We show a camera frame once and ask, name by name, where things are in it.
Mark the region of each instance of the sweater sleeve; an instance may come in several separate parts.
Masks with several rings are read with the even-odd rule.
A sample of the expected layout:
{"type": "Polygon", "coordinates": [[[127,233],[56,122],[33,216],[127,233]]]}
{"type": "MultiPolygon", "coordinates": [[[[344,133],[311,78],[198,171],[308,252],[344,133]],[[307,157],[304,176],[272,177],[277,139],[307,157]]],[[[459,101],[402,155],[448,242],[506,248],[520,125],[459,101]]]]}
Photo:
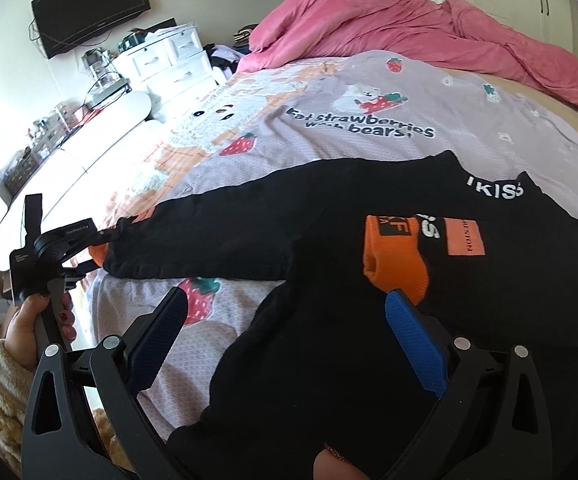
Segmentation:
{"type": "Polygon", "coordinates": [[[34,375],[16,363],[0,339],[0,456],[20,476],[22,426],[34,375]]]}
{"type": "Polygon", "coordinates": [[[354,165],[316,161],[123,218],[104,269],[117,278],[283,280],[291,245],[344,200],[354,165]]]}

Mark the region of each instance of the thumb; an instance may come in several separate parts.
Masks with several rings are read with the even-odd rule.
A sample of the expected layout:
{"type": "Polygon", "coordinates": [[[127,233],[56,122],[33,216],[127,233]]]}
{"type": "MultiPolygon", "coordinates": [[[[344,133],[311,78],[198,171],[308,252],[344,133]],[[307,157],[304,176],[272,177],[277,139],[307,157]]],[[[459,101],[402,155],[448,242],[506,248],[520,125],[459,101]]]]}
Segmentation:
{"type": "Polygon", "coordinates": [[[313,464],[314,480],[369,480],[360,470],[335,458],[328,450],[320,453],[313,464]]]}
{"type": "Polygon", "coordinates": [[[18,315],[12,321],[16,324],[16,330],[20,332],[33,332],[35,319],[47,308],[51,298],[42,297],[40,294],[29,296],[18,311],[18,315]]]}

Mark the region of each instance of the pink blanket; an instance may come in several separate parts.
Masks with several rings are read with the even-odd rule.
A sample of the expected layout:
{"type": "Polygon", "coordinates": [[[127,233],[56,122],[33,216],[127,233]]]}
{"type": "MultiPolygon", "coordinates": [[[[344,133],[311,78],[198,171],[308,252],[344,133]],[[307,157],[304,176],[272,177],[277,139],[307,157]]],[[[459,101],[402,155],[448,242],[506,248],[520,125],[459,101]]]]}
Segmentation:
{"type": "Polygon", "coordinates": [[[512,79],[578,105],[576,56],[500,25],[465,0],[286,0],[253,31],[250,47],[239,72],[391,50],[512,79]]]}

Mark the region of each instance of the drawer handle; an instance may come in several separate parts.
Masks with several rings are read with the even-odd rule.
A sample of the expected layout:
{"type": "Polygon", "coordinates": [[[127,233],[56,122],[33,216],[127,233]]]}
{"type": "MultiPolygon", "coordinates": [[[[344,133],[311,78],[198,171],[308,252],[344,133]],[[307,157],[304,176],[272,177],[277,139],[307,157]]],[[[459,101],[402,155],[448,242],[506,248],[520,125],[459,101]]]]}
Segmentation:
{"type": "Polygon", "coordinates": [[[180,79],[176,79],[174,81],[174,83],[181,83],[182,81],[184,81],[186,78],[188,78],[190,75],[192,75],[191,72],[187,72],[185,73],[180,79]]]}

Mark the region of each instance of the hand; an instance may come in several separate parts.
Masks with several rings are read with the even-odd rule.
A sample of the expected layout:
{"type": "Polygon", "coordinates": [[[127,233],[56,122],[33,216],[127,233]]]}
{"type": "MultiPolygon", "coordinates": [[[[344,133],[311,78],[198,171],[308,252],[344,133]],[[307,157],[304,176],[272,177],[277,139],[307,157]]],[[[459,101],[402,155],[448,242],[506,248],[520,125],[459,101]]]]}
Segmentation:
{"type": "Polygon", "coordinates": [[[342,462],[324,450],[313,465],[313,480],[369,480],[369,478],[351,464],[342,462]]]}
{"type": "MultiPolygon", "coordinates": [[[[33,372],[38,365],[35,348],[34,322],[49,305],[50,298],[34,294],[26,299],[22,306],[13,314],[6,329],[5,350],[19,365],[33,372]]],[[[60,313],[58,323],[62,327],[62,334],[68,341],[77,337],[73,324],[76,321],[73,302],[68,292],[62,295],[64,310],[60,313]]]]}

